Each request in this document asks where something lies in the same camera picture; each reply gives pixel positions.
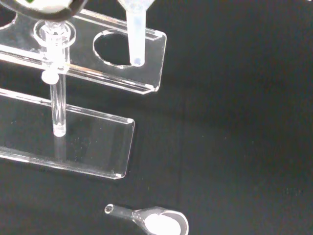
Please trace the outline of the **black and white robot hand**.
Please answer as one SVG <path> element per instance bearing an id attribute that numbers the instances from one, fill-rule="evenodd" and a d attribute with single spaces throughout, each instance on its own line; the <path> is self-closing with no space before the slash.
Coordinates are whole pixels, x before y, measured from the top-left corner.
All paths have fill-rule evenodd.
<path id="1" fill-rule="evenodd" d="M 88 0 L 1 0 L 5 8 L 38 20 L 64 21 L 79 13 Z"/>

